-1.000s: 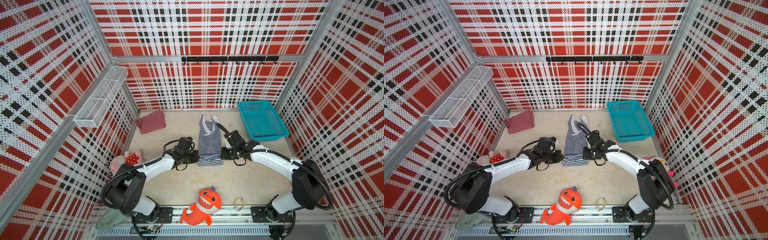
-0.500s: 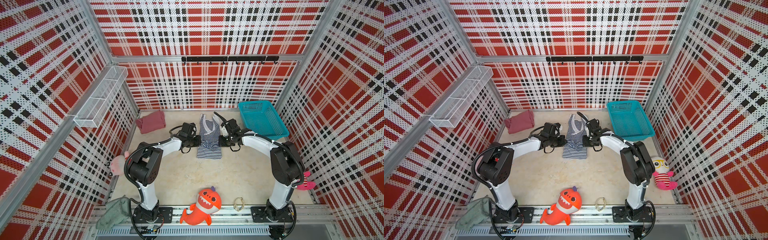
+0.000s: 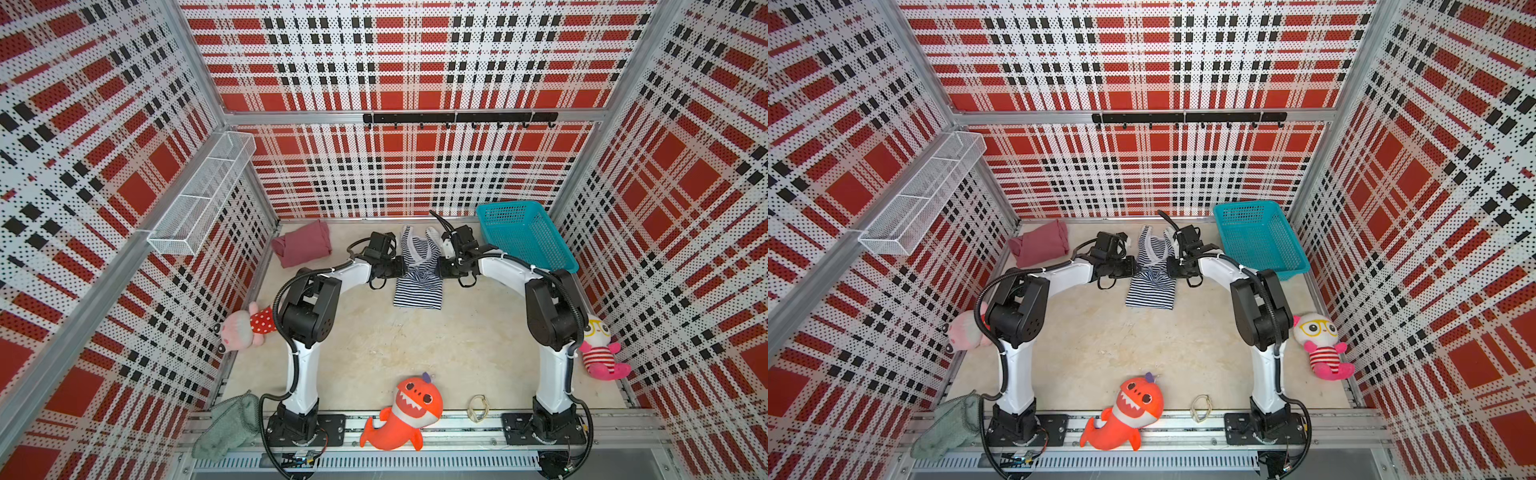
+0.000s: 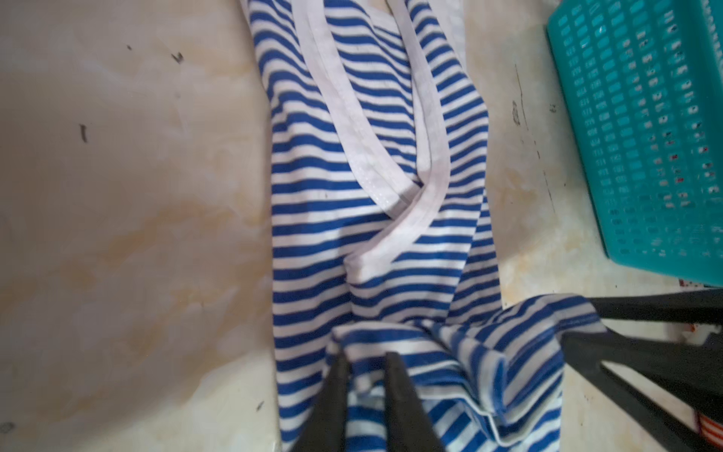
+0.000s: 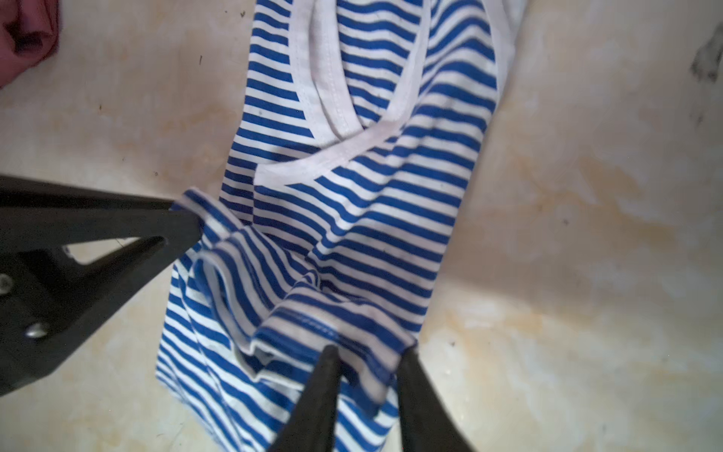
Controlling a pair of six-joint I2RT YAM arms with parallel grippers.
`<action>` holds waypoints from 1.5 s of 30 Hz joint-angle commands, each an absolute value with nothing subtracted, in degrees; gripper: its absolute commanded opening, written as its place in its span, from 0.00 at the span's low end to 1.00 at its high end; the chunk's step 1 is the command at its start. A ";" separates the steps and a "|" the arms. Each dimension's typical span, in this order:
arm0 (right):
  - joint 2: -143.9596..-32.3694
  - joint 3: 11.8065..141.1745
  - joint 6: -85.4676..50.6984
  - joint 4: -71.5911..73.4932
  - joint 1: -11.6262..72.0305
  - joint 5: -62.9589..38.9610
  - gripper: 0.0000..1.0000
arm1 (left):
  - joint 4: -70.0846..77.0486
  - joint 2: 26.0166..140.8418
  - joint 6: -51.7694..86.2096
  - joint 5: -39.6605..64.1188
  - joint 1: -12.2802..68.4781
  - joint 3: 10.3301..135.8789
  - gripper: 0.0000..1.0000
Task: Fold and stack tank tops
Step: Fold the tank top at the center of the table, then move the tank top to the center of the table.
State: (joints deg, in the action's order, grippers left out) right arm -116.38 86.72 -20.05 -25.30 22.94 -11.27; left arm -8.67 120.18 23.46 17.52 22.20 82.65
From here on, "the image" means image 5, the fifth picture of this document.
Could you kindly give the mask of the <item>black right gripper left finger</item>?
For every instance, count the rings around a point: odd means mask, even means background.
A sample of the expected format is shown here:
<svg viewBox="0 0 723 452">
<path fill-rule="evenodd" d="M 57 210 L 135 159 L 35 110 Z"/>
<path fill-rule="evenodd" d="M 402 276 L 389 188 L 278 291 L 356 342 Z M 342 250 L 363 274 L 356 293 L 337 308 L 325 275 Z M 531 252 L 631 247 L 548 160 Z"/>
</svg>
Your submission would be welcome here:
<svg viewBox="0 0 723 452">
<path fill-rule="evenodd" d="M 341 378 L 338 348 L 327 346 L 288 422 L 268 451 L 333 451 Z"/>
</svg>

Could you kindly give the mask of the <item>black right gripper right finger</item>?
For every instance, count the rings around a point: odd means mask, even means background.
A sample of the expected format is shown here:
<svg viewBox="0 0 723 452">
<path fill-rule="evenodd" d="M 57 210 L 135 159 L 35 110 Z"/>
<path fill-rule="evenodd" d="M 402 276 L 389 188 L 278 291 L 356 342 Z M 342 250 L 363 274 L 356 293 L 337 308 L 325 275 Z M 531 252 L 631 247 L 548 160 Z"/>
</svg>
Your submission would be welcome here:
<svg viewBox="0 0 723 452">
<path fill-rule="evenodd" d="M 403 451 L 466 451 L 473 449 L 450 419 L 416 350 L 407 350 L 397 370 Z"/>
</svg>

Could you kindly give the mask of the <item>blue white striped tank top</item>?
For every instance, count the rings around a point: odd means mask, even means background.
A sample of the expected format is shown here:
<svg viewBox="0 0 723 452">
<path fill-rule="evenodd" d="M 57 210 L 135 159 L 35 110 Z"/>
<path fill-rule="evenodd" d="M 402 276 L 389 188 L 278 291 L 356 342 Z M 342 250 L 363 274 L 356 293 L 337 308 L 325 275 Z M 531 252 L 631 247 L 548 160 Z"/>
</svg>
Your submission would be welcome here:
<svg viewBox="0 0 723 452">
<path fill-rule="evenodd" d="M 334 447 L 378 451 L 514 59 L 523 1 L 260 1 L 220 194 L 175 209 L 158 380 L 224 451 L 264 451 L 326 346 Z"/>
</svg>

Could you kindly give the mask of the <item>pink ribbed tank top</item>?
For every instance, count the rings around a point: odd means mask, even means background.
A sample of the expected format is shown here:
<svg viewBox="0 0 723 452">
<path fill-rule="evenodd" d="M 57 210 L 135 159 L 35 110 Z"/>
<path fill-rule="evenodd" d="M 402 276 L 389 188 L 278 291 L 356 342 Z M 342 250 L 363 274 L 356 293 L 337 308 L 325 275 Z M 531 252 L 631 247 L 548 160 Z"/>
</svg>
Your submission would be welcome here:
<svg viewBox="0 0 723 452">
<path fill-rule="evenodd" d="M 58 46 L 58 0 L 1 0 L 1 88 Z"/>
</svg>

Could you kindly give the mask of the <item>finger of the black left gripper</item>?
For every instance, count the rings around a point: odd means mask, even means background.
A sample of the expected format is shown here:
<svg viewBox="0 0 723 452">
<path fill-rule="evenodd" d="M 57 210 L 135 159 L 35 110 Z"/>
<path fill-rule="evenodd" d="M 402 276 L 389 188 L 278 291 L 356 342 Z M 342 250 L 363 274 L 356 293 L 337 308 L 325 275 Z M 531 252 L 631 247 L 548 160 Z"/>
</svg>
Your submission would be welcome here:
<svg viewBox="0 0 723 452">
<path fill-rule="evenodd" d="M 201 238 L 170 200 L 1 178 L 1 393 L 52 374 Z"/>
</svg>

